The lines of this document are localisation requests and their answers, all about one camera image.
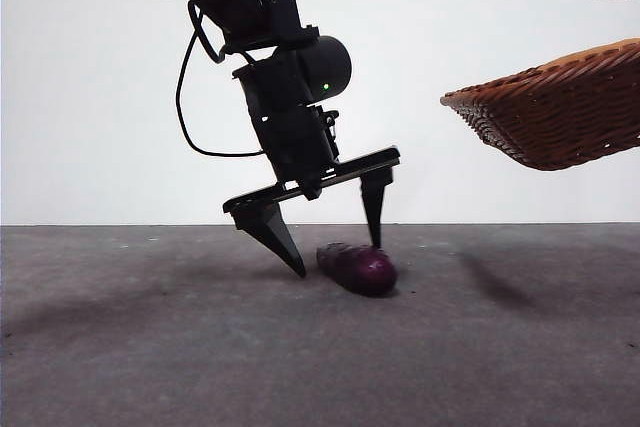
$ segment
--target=basket rim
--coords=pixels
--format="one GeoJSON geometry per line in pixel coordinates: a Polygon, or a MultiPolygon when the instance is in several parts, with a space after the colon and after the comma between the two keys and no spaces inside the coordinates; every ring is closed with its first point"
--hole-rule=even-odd
{"type": "Polygon", "coordinates": [[[537,80],[544,79],[547,87],[552,85],[554,80],[556,82],[562,82],[566,76],[559,74],[567,70],[575,71],[576,69],[580,69],[588,71],[591,66],[601,64],[598,71],[606,71],[607,68],[613,68],[619,65],[619,63],[616,62],[618,58],[623,58],[623,61],[640,58],[640,38],[625,39],[612,44],[565,55],[517,74],[501,77],[483,84],[472,85],[457,91],[447,92],[440,99],[440,102],[445,106],[453,106],[465,100],[474,99],[477,101],[477,98],[484,94],[491,95],[494,97],[494,100],[497,100],[495,96],[501,91],[503,91],[501,93],[504,96],[508,96],[510,93],[520,90],[523,87],[527,91],[535,89],[539,83],[537,80]],[[610,62],[605,65],[604,62],[607,60],[610,60],[610,62]]]}

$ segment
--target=dark gray carpet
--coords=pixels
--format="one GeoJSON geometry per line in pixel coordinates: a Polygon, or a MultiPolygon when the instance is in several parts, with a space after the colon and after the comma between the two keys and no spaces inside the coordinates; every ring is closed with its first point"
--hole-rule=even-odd
{"type": "Polygon", "coordinates": [[[640,225],[385,226],[378,300],[292,231],[3,229],[2,425],[640,425],[640,225]]]}

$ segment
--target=brown woven basket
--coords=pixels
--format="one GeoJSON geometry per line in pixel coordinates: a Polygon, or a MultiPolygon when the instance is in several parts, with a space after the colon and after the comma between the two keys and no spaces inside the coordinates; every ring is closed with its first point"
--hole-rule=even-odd
{"type": "Polygon", "coordinates": [[[527,167],[560,170],[640,146],[640,39],[562,57],[440,100],[527,167]]]}

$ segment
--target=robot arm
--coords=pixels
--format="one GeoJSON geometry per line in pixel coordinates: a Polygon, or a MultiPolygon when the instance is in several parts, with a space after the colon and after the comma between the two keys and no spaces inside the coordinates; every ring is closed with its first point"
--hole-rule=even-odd
{"type": "MultiPolygon", "coordinates": [[[[379,247],[384,189],[393,181],[391,169],[399,163],[400,153],[391,147],[340,162],[333,131],[338,112],[325,112],[317,105],[340,94],[349,83],[351,59],[344,45],[321,36],[317,27],[302,27],[296,0],[189,0],[188,10],[195,36],[214,62],[222,62],[225,54],[245,56],[248,65],[233,76],[242,85],[254,130],[277,178],[271,187],[224,204],[238,229],[304,276],[302,258],[279,203],[299,195],[314,200],[324,187],[360,178],[371,239],[379,247]],[[204,15],[224,34],[220,54],[202,29],[204,15]],[[256,61],[247,54],[265,47],[276,47],[268,58],[256,61]],[[287,187],[291,181],[297,187],[287,187]]],[[[179,90],[176,97],[180,112],[179,90]]]]}

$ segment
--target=eggplant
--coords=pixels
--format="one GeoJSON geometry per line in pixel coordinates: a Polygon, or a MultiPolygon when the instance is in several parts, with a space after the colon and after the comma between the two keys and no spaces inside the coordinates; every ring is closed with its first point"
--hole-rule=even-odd
{"type": "Polygon", "coordinates": [[[380,297],[393,290],[398,274],[389,256],[368,245],[328,244],[316,254],[320,270],[356,294],[380,297]]]}

